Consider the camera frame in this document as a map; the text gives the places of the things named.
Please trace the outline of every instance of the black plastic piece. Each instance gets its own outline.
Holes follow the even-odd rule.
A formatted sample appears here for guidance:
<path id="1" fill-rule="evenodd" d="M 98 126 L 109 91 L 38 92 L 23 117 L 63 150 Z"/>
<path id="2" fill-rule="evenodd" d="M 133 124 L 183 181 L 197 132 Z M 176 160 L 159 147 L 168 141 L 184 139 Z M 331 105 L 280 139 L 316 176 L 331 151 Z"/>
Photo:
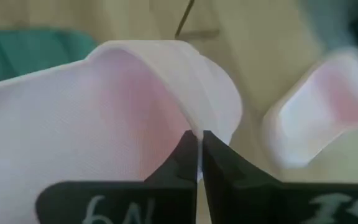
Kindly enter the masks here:
<path id="1" fill-rule="evenodd" d="M 184 133 L 144 182 L 62 182 L 38 197 L 41 224 L 195 223 L 197 138 Z"/>
<path id="2" fill-rule="evenodd" d="M 203 174 L 213 224 L 358 223 L 358 184 L 282 183 L 210 131 Z"/>

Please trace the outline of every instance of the wooden surface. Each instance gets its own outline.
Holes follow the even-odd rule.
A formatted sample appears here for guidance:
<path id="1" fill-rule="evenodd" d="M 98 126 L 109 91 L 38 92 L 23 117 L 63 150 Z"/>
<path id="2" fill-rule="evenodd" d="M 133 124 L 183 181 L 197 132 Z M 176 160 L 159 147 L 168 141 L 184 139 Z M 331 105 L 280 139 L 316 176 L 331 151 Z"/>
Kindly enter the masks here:
<path id="1" fill-rule="evenodd" d="M 173 39 L 186 4 L 186 0 L 0 0 L 0 29 L 78 29 L 98 42 Z M 275 166 L 261 141 L 264 113 L 326 53 L 306 15 L 296 0 L 196 0 L 183 33 L 186 41 L 230 74 L 242 95 L 244 119 L 231 144 L 240 155 L 283 180 L 358 182 L 358 131 L 341 136 L 298 170 Z M 198 223 L 209 223 L 202 184 L 198 199 Z"/>

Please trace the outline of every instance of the green fabric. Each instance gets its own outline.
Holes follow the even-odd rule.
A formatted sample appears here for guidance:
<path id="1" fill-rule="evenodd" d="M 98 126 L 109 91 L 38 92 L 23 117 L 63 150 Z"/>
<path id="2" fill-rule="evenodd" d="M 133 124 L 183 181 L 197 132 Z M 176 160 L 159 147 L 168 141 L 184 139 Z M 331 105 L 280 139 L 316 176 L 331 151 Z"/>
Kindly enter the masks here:
<path id="1" fill-rule="evenodd" d="M 95 47 L 75 30 L 0 30 L 0 81 L 84 59 Z"/>

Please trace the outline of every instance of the pink fabric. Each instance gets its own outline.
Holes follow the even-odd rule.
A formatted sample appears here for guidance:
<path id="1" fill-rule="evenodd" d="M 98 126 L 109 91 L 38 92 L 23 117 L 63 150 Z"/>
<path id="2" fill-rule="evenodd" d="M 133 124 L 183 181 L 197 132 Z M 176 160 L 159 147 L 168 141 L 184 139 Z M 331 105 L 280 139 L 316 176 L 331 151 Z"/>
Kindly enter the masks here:
<path id="1" fill-rule="evenodd" d="M 35 200 L 57 182 L 144 180 L 186 130 L 229 142 L 239 99 L 224 71 L 175 41 L 108 42 L 0 82 L 0 224 L 38 223 Z"/>
<path id="2" fill-rule="evenodd" d="M 321 94 L 335 117 L 336 125 L 347 126 L 358 124 L 358 96 L 350 80 L 344 77 L 341 64 L 326 64 L 316 71 Z"/>

